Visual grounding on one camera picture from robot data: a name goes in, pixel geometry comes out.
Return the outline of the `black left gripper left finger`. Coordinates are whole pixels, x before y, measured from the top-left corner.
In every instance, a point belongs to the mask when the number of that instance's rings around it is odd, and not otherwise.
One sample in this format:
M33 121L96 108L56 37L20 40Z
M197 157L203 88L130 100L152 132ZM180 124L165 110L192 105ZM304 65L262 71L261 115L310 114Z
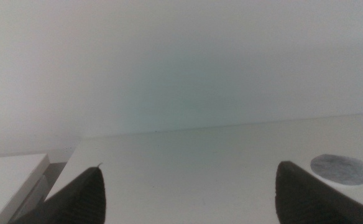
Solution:
M104 224L106 192L99 167L90 167L13 224Z

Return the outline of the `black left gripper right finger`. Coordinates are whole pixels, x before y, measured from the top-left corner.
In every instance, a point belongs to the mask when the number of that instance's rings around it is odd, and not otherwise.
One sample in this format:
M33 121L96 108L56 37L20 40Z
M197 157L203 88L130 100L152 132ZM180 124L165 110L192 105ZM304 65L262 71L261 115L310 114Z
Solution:
M290 161L277 167L275 209L284 224L363 224L363 204Z

